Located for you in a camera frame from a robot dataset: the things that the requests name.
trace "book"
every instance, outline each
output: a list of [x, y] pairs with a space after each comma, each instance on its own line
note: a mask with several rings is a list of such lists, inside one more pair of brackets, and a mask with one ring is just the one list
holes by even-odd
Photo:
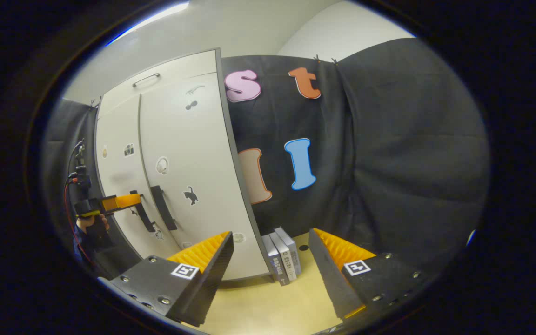
[[270, 239], [272, 239], [276, 250], [278, 250], [278, 252], [281, 254], [282, 263], [284, 264], [285, 272], [287, 273], [289, 280], [293, 281], [297, 279], [289, 247], [287, 247], [285, 242], [281, 240], [277, 233], [270, 233]]
[[272, 238], [270, 238], [270, 236], [268, 235], [264, 235], [262, 236], [262, 241], [264, 242], [264, 246], [266, 247], [268, 259], [270, 259], [270, 265], [272, 265], [272, 268], [274, 269], [276, 280], [280, 282], [281, 286], [289, 284], [291, 281], [289, 280], [289, 276], [287, 276], [287, 273], [285, 272], [281, 254], [278, 252], [278, 250], [276, 250], [276, 246], [274, 246]]
[[291, 259], [293, 260], [293, 267], [295, 267], [295, 274], [300, 275], [302, 273], [302, 265], [299, 261], [299, 254], [297, 253], [297, 244], [285, 232], [285, 230], [282, 229], [282, 227], [274, 229], [274, 232], [277, 233], [281, 240], [285, 242], [285, 245], [289, 247], [289, 251], [291, 252]]

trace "white cabinet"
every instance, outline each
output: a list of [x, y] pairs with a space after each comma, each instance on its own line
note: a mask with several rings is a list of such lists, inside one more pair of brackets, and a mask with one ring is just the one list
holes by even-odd
[[[126, 80], [102, 99], [96, 150], [104, 194], [128, 194], [137, 189], [144, 194], [142, 204], [151, 221], [162, 223], [158, 226], [165, 237], [158, 240], [137, 216], [128, 211], [115, 215], [140, 256], [170, 256], [233, 231], [234, 254], [223, 280], [234, 280], [268, 274], [268, 267], [242, 174], [236, 173], [239, 163], [234, 161], [236, 154], [232, 155], [235, 143], [223, 114], [228, 111], [223, 110], [226, 97], [219, 70], [217, 53], [211, 50]], [[123, 149], [131, 143], [134, 153], [127, 149], [128, 156], [123, 157]], [[107, 157], [102, 158], [105, 146]], [[121, 157], [111, 159], [111, 147], [113, 153], [119, 150]], [[168, 231], [171, 224], [164, 224], [151, 187], [162, 189], [162, 201], [177, 229]]]
[[96, 167], [105, 196], [142, 194], [142, 206], [160, 234], [151, 234], [131, 210], [115, 212], [115, 220], [128, 242], [141, 257], [169, 257], [180, 250], [162, 222], [143, 171], [138, 108], [140, 94], [108, 111], [96, 122]]

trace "blue letter i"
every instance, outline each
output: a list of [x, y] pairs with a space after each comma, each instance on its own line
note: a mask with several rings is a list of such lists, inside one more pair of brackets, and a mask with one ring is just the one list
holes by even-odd
[[293, 171], [295, 172], [295, 182], [292, 188], [295, 191], [310, 187], [315, 183], [315, 176], [311, 174], [309, 165], [309, 154], [307, 148], [310, 146], [309, 139], [298, 138], [285, 143], [285, 151], [291, 154], [293, 161]]

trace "yellow floor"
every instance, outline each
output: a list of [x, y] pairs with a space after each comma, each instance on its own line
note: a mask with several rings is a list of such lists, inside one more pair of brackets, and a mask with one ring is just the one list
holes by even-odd
[[[297, 248], [309, 245], [309, 233], [293, 240]], [[297, 252], [297, 280], [286, 286], [266, 278], [223, 283], [206, 322], [192, 328], [212, 335], [309, 335], [340, 324], [311, 251]]]

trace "yellow textured pad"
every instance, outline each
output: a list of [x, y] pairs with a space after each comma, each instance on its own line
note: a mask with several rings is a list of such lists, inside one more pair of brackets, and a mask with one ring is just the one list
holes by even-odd
[[368, 252], [364, 248], [356, 246], [349, 241], [345, 241], [338, 236], [326, 233], [325, 231], [317, 228], [314, 228], [314, 231], [320, 237], [324, 246], [326, 246], [326, 250], [330, 252], [330, 256], [334, 260], [336, 267], [341, 271], [345, 263], [359, 261], [375, 256], [374, 253]]
[[221, 246], [228, 234], [229, 231], [225, 231], [217, 236], [207, 238], [185, 250], [181, 250], [167, 259], [176, 263], [199, 267], [200, 272], [204, 273], [204, 269], [206, 269], [208, 263], [210, 263], [210, 260], [214, 257], [219, 246]]
[[127, 208], [135, 204], [141, 203], [139, 194], [130, 194], [124, 195], [123, 197], [113, 197], [110, 199], [102, 200], [102, 207], [105, 209], [105, 212], [110, 212], [111, 210], [116, 210], [117, 208]]

